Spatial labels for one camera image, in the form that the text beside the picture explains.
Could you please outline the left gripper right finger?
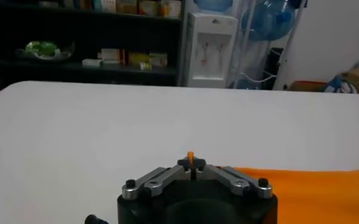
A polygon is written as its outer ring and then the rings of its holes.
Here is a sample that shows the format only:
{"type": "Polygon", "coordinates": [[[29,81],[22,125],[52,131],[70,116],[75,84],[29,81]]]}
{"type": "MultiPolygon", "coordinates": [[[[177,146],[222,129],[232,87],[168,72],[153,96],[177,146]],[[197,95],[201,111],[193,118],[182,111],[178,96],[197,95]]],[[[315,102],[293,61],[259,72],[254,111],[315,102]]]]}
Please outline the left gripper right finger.
{"type": "Polygon", "coordinates": [[[266,178],[255,178],[230,166],[215,166],[193,159],[193,191],[210,198],[270,199],[273,187],[266,178]]]}

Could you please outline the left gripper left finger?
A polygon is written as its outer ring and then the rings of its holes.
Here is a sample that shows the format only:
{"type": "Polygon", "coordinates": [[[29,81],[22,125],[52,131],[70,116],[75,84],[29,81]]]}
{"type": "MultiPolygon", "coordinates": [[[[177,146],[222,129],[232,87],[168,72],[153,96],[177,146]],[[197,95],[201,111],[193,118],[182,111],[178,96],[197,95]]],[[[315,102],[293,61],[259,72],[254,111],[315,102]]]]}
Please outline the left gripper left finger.
{"type": "Polygon", "coordinates": [[[190,180],[192,168],[193,161],[189,157],[178,160],[172,167],[158,167],[136,180],[127,180],[121,196],[125,200],[157,197],[174,181],[190,180]]]}

